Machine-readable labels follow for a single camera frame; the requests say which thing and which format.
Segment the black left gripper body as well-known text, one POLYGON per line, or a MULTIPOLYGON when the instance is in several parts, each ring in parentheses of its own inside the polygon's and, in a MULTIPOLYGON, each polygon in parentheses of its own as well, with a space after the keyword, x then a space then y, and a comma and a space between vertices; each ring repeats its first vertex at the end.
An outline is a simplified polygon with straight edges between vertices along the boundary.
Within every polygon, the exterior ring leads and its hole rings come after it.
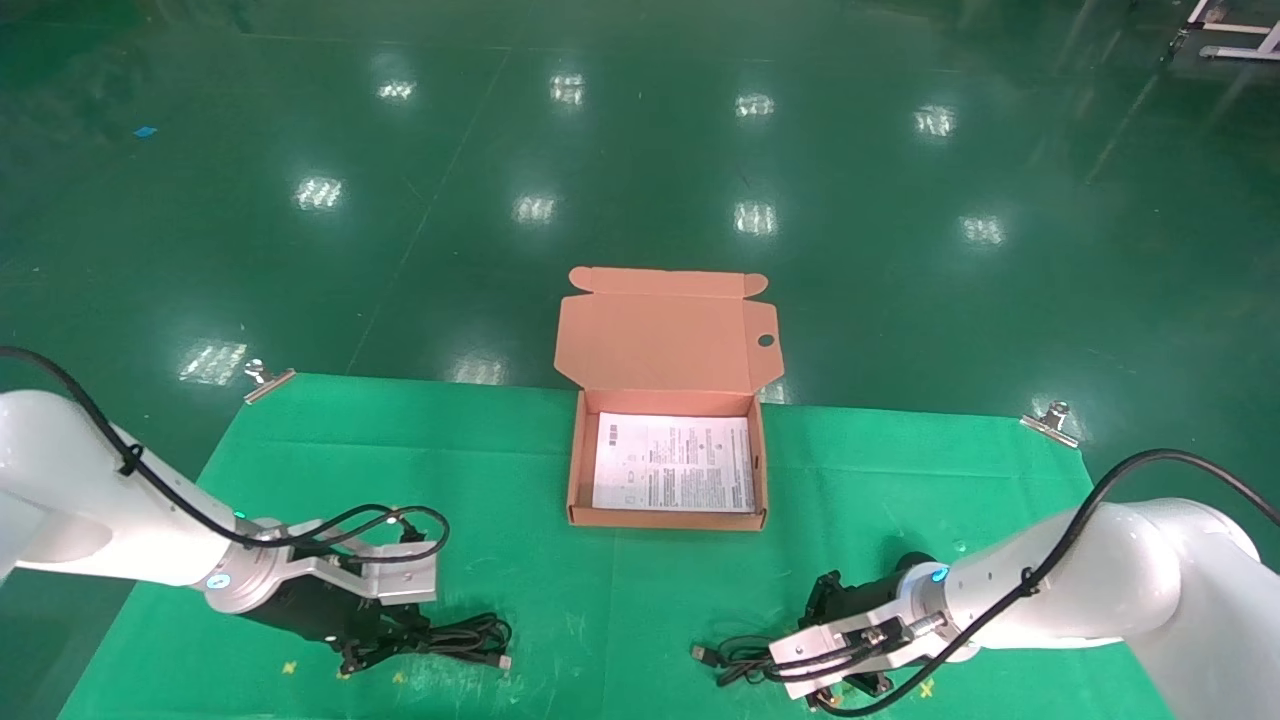
POLYGON ((296 577, 241 618, 343 650, 379 633, 379 606, 317 577, 296 577))

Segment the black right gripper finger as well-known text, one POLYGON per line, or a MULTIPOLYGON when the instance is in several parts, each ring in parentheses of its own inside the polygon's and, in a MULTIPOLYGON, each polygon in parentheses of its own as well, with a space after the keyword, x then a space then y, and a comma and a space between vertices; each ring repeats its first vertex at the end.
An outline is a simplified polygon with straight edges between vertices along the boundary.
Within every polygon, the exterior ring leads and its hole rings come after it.
POLYGON ((819 626, 850 616, 849 596, 840 571, 818 577, 805 603, 804 626, 819 626))
POLYGON ((841 680, 814 694, 814 712, 863 711, 893 691, 893 680, 841 680))

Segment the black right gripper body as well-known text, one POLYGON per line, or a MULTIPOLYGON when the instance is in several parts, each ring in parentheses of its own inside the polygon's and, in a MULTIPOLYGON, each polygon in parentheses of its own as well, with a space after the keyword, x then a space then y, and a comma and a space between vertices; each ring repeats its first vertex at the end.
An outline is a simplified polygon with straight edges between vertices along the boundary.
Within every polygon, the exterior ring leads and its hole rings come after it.
POLYGON ((847 585, 838 597, 838 621, 845 626, 872 626, 890 618, 904 625, 936 611, 937 602, 928 600, 936 591, 932 577, 938 562, 928 553, 905 553, 887 577, 847 585))

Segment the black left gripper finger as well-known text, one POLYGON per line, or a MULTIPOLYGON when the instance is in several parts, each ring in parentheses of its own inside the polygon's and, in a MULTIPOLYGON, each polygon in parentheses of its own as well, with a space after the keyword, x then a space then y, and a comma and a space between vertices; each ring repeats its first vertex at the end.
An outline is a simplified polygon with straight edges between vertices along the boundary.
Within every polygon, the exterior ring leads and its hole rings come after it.
POLYGON ((396 637, 338 641, 337 653, 340 656, 338 675, 352 676, 397 656, 399 652, 401 642, 396 637))
POLYGON ((378 605, 379 643, 428 643, 433 625, 417 603, 378 605))

